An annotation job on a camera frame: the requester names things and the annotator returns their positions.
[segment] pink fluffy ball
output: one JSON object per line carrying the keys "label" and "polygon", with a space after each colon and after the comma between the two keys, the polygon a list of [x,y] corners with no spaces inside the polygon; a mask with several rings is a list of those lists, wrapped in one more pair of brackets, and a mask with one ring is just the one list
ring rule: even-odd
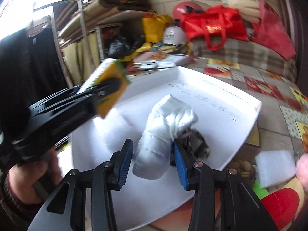
{"label": "pink fluffy ball", "polygon": [[308,191],[308,154],[303,154],[296,164],[296,177],[303,188]]}

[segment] red tote bag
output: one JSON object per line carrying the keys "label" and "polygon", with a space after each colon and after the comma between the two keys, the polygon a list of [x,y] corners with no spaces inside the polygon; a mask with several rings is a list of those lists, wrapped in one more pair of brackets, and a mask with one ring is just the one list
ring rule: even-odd
{"label": "red tote bag", "polygon": [[[180,26],[190,40],[204,37],[208,48],[212,51],[221,48],[227,37],[248,41],[238,10],[222,5],[211,7],[205,13],[183,14]],[[221,43],[212,46],[211,35],[221,35]]]}
{"label": "red tote bag", "polygon": [[265,1],[259,2],[261,23],[253,23],[255,37],[252,41],[276,51],[286,60],[296,56],[293,43],[276,11]]}

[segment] sleeve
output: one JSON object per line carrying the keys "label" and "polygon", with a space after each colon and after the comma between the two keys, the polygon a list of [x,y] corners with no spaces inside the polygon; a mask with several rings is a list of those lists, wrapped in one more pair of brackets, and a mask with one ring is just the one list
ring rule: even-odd
{"label": "sleeve", "polygon": [[0,226],[3,231],[27,230],[40,205],[24,205],[15,199],[10,191],[7,175],[0,177]]}

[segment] pink helmet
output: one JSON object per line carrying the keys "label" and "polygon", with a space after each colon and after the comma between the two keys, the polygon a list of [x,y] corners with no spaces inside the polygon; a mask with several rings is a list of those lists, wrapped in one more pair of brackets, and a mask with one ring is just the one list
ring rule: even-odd
{"label": "pink helmet", "polygon": [[180,20],[183,14],[188,13],[187,7],[193,8],[194,11],[203,11],[203,8],[195,2],[191,1],[180,2],[177,5],[175,5],[173,9],[174,20]]}

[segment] green paper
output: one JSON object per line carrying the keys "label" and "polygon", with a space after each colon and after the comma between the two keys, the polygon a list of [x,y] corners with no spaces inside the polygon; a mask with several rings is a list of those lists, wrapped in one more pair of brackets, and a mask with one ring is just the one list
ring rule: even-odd
{"label": "green paper", "polygon": [[257,180],[252,186],[252,190],[256,193],[260,200],[269,195],[269,192],[266,189],[261,188],[260,182]]}

